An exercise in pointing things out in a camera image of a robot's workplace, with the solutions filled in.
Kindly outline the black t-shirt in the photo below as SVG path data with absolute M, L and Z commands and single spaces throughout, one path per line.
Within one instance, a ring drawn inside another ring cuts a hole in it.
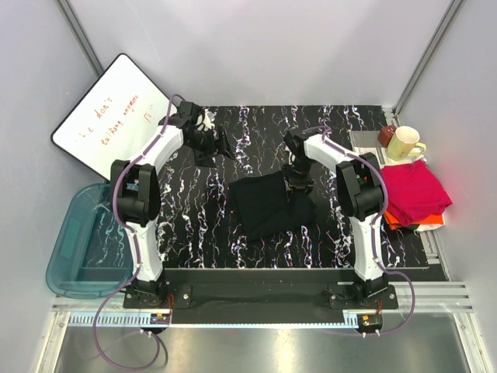
M 228 201 L 248 241 L 313 224 L 317 218 L 306 193 L 287 193 L 282 172 L 230 183 Z

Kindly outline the magenta t-shirt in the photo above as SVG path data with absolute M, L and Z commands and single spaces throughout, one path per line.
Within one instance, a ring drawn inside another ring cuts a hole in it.
M 420 160 L 381 170 L 388 190 L 387 211 L 404 225 L 441 215 L 453 201 L 441 182 Z

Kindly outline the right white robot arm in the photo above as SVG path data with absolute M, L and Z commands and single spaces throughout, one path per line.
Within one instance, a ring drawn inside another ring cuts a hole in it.
M 289 162 L 282 168 L 288 196 L 312 191 L 314 181 L 310 171 L 315 163 L 335 173 L 337 201 L 353 228 L 354 271 L 363 281 L 353 288 L 353 299 L 359 307 L 373 306 L 381 297 L 379 287 L 371 281 L 384 274 L 377 249 L 381 244 L 381 216 L 388 203 L 376 156 L 372 153 L 359 155 L 315 129 L 302 134 L 288 131 L 283 141 L 289 153 Z

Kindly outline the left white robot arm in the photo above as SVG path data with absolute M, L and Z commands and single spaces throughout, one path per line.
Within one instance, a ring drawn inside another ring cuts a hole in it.
M 168 110 L 142 149 L 130 159 L 115 160 L 110 169 L 110 205 L 132 247 L 132 279 L 146 283 L 140 296 L 152 308 L 168 297 L 166 286 L 157 282 L 163 271 L 155 238 L 162 205 L 159 171 L 183 146 L 193 151 L 197 167 L 214 168 L 219 155 L 235 158 L 225 129 L 208 109 L 183 100 L 175 113 Z

